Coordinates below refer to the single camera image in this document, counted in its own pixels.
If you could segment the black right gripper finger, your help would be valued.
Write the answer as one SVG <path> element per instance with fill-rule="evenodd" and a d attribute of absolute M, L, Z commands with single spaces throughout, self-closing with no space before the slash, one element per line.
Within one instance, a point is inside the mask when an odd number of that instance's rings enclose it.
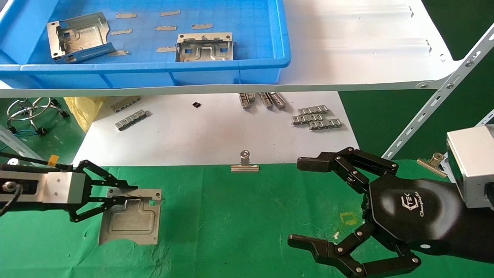
<path fill-rule="evenodd" d="M 299 157 L 297 168 L 305 172 L 334 172 L 356 193 L 369 191 L 369 179 L 358 169 L 377 176 L 395 175 L 399 166 L 365 151 L 347 147 L 336 153 L 322 152 L 317 157 Z"/>
<path fill-rule="evenodd" d="M 347 278 L 386 278 L 414 271 L 421 265 L 417 257 L 405 245 L 395 244 L 397 257 L 360 263 L 352 257 L 362 243 L 376 234 L 373 223 L 364 223 L 339 244 L 310 236 L 290 234 L 288 245 L 307 250 L 318 264 L 337 268 Z"/>

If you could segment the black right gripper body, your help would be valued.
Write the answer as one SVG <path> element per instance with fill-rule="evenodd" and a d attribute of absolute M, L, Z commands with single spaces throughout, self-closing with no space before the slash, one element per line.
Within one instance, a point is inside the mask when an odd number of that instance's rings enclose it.
<path fill-rule="evenodd" d="M 384 175 L 369 184 L 367 199 L 385 246 L 493 262 L 493 210 L 468 208 L 456 184 Z"/>

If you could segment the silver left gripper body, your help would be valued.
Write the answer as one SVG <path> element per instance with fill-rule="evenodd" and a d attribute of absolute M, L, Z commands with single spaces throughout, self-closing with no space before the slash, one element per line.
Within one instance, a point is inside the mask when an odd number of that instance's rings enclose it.
<path fill-rule="evenodd" d="M 86 174 L 51 172 L 46 174 L 46 203 L 80 204 L 83 200 Z"/>

